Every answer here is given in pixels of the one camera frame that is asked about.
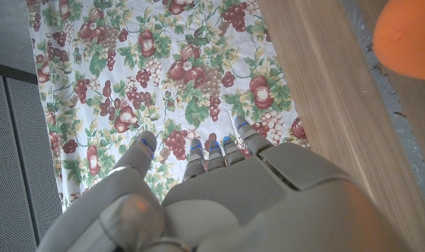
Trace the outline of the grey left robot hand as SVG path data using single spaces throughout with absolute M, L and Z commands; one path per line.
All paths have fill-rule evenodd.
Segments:
M 408 251 L 350 176 L 292 143 L 271 144 L 243 118 L 203 155 L 190 144 L 180 184 L 159 201 L 146 184 L 157 145 L 142 132 L 109 175 L 74 202 L 40 251 Z

